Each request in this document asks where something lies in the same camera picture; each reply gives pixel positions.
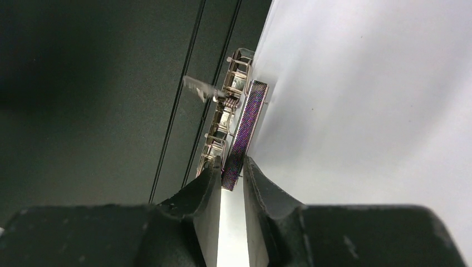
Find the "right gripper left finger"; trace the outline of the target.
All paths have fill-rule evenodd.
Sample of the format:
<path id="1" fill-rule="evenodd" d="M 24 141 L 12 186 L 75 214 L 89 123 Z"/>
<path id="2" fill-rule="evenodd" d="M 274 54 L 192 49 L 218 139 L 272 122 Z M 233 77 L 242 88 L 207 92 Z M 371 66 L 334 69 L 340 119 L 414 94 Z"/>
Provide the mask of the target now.
<path id="1" fill-rule="evenodd" d="M 159 204 L 36 206 L 1 235 L 2 266 L 216 266 L 221 159 Z"/>

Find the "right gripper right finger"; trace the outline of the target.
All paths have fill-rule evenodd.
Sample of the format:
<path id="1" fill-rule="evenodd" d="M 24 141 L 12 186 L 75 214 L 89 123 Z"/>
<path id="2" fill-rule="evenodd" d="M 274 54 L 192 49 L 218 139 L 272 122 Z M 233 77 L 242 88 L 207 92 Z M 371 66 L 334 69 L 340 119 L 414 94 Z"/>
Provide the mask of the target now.
<path id="1" fill-rule="evenodd" d="M 443 222 L 417 205 L 306 205 L 246 157 L 250 266 L 465 266 Z"/>

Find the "white paper sheet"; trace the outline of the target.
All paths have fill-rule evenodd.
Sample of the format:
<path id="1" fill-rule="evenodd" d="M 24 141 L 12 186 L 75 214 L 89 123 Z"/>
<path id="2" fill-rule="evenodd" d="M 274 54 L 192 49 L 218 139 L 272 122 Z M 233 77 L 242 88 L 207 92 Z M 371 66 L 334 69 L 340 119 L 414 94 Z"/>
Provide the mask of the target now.
<path id="1" fill-rule="evenodd" d="M 471 265 L 471 2 L 273 1 L 249 155 L 307 204 L 418 204 Z"/>

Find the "teal black file folder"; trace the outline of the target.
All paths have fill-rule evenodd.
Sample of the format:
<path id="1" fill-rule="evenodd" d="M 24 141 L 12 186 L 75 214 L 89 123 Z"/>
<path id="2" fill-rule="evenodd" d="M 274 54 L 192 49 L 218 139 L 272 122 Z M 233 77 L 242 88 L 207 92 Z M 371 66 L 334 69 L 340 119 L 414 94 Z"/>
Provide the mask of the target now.
<path id="1" fill-rule="evenodd" d="M 36 206 L 159 204 L 195 178 L 209 105 L 270 1 L 2 1 L 1 227 Z"/>

